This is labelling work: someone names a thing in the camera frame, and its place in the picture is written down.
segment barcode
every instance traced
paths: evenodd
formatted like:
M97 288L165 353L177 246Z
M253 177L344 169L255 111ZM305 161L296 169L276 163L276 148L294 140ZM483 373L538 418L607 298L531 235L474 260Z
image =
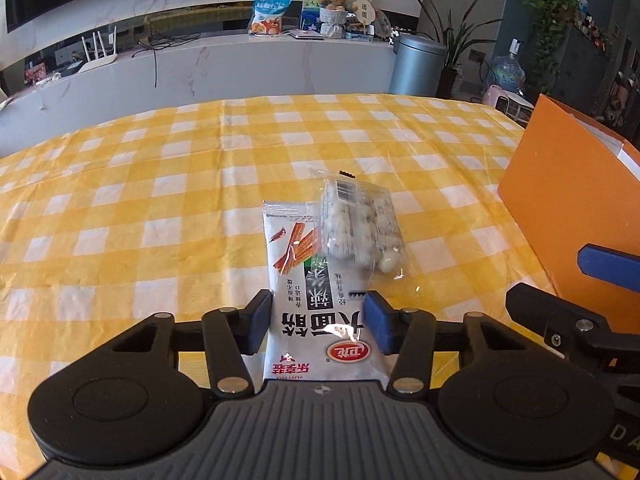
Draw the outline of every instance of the barcode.
M335 185L338 188L338 200L349 204L356 203L356 186L351 182L336 180Z

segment gray ridged panel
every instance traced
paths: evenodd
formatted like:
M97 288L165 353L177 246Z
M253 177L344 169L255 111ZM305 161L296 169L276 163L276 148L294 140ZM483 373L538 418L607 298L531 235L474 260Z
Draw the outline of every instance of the gray ridged panel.
M318 386L330 391L318 394ZM222 402L186 446L146 465L83 470L56 461L33 480L610 480L595 462L524 472L487 464L452 443L417 402L376 382L269 381Z

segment orange box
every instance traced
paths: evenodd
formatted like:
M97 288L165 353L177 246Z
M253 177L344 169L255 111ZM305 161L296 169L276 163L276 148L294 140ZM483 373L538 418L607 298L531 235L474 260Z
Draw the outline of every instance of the orange box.
M640 254L640 153L631 143L540 96L498 193L558 296L606 316L616 332L640 333L640 294L577 264L587 243Z

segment blue snack bag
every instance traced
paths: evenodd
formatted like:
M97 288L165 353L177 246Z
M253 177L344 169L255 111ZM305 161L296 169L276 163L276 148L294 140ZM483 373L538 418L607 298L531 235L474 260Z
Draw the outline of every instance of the blue snack bag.
M280 34L282 15L290 3L291 0L254 0L249 34Z

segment black circular joint cover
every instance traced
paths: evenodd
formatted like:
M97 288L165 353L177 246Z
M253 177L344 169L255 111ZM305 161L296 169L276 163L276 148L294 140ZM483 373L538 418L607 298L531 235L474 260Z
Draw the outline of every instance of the black circular joint cover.
M500 351L463 368L444 383L438 410L449 431L480 455L540 467L590 456L614 415L594 377L537 351Z
M71 364L29 400L31 431L47 458L124 465L180 445L202 420L200 389L169 366L127 360Z

